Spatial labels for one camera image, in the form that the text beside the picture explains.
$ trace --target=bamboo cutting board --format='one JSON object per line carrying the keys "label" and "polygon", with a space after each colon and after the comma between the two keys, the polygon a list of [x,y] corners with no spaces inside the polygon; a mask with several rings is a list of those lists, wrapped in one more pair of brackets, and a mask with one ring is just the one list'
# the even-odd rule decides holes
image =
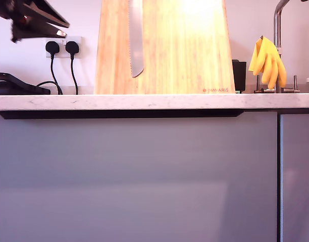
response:
{"label": "bamboo cutting board", "polygon": [[137,78],[129,50],[128,0],[103,0],[95,94],[235,93],[224,0],[143,0]]}

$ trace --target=grey cabinet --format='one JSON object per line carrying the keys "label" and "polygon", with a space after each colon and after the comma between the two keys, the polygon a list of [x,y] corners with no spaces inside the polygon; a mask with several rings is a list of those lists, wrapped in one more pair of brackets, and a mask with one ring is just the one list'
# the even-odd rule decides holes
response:
{"label": "grey cabinet", "polygon": [[283,242],[309,242],[309,115],[283,115]]}
{"label": "grey cabinet", "polygon": [[274,112],[0,117],[0,242],[275,242],[276,133]]}

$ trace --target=wall socket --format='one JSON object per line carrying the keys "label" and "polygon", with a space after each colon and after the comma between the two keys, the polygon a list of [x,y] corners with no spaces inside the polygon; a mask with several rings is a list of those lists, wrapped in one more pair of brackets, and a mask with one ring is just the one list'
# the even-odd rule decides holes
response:
{"label": "wall socket", "polygon": [[[66,44],[69,41],[75,41],[79,45],[79,53],[75,54],[75,58],[82,58],[81,54],[82,37],[67,36],[65,39],[47,38],[44,41],[44,47],[49,41],[54,41],[59,44],[60,52],[55,54],[55,58],[70,58],[70,54],[66,51]],[[46,51],[45,57],[50,58],[50,53]]]}

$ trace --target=rubber glove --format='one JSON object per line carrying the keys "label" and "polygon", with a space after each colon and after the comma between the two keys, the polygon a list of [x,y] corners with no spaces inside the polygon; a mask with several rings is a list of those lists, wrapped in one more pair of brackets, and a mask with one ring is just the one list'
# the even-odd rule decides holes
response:
{"label": "rubber glove", "polygon": [[257,76],[260,72],[262,83],[268,84],[269,89],[274,89],[278,75],[280,87],[287,83],[287,72],[279,56],[276,46],[266,37],[260,38],[254,48],[249,71]]}

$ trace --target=white marble countertop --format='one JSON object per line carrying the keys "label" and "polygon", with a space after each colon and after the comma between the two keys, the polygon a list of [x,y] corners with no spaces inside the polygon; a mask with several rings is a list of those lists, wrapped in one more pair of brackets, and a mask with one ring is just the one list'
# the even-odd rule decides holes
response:
{"label": "white marble countertop", "polygon": [[0,111],[292,108],[309,108],[309,94],[0,96]]}

